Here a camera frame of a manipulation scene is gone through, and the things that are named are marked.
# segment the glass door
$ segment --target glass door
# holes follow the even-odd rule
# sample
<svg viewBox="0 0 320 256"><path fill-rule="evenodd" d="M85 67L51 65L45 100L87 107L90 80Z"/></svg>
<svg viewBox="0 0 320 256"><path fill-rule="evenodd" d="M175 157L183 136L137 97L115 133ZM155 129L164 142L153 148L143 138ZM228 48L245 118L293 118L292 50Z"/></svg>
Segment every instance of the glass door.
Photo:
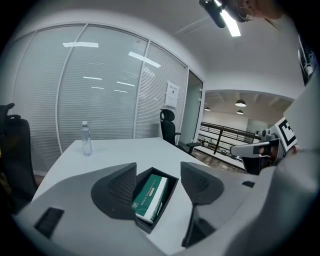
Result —
<svg viewBox="0 0 320 256"><path fill-rule="evenodd" d="M201 80L189 71L181 135L178 143L181 146L185 146L194 140L201 105L202 88L203 83Z"/></svg>

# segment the railing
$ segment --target railing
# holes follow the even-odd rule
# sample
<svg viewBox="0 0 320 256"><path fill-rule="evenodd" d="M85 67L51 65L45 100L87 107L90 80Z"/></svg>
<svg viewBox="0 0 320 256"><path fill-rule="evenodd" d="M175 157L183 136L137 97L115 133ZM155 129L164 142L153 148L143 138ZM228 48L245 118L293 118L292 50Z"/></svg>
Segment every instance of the railing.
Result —
<svg viewBox="0 0 320 256"><path fill-rule="evenodd" d="M201 131L218 135L218 138L214 138L209 135L202 134ZM212 123L206 123L206 122L201 123L200 132L197 140L198 142L201 143L202 147L213 150L214 155L216 154L216 152L219 152L222 155L225 155L234 160L242 162L241 159L237 158L235 155L232 155L230 152L230 148L232 146L235 146L235 144L227 142L226 140L223 139L223 137L244 142L247 144L253 143L254 139L261 140L261 137L251 132L234 129L230 127L225 127L221 125L216 125Z"/></svg>
<svg viewBox="0 0 320 256"><path fill-rule="evenodd" d="M200 131L219 135L222 131L222 136L236 141L252 144L254 139L261 140L261 137L254 133L244 130L234 129L226 126L216 125L212 123L202 122Z"/></svg>
<svg viewBox="0 0 320 256"><path fill-rule="evenodd" d="M207 135L199 133L198 142L201 143L201 146L210 150L213 150L213 154L215 155L216 152L220 153L221 155L230 157L234 160L237 160L239 162L242 162L241 159L237 158L236 155L231 154L230 148L231 146L234 146L234 144L231 144L226 141L218 140L216 138L209 137ZM222 146L222 143L230 145L230 147L224 147Z"/></svg>

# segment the water bottle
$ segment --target water bottle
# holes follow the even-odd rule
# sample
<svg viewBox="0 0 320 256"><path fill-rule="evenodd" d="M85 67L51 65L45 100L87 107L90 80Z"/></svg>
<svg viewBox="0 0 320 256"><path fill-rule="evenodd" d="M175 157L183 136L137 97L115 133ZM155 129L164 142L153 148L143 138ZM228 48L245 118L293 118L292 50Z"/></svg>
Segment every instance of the water bottle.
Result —
<svg viewBox="0 0 320 256"><path fill-rule="evenodd" d="M85 156L89 157L92 155L91 139L90 139L90 129L87 121L82 122L81 128L81 140L82 148Z"/></svg>

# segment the office chair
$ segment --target office chair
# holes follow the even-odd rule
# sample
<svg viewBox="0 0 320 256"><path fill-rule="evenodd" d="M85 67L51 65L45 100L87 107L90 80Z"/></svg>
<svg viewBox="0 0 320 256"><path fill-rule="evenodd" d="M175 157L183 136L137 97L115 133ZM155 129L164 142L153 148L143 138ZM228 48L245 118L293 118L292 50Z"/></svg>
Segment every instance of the office chair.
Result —
<svg viewBox="0 0 320 256"><path fill-rule="evenodd" d="M13 212L17 213L31 202L37 184L31 162L29 123L19 115L8 115L14 106L14 103L0 105L0 150Z"/></svg>
<svg viewBox="0 0 320 256"><path fill-rule="evenodd" d="M185 150L182 146L176 145L176 135L181 135L181 133L176 132L176 126L172 122L173 120L175 120L175 113L170 109L162 108L160 112L160 123L163 139L183 152L193 156L191 153L194 150L194 147L200 146L201 144L199 142L188 143L187 146L189 147L189 151Z"/></svg>

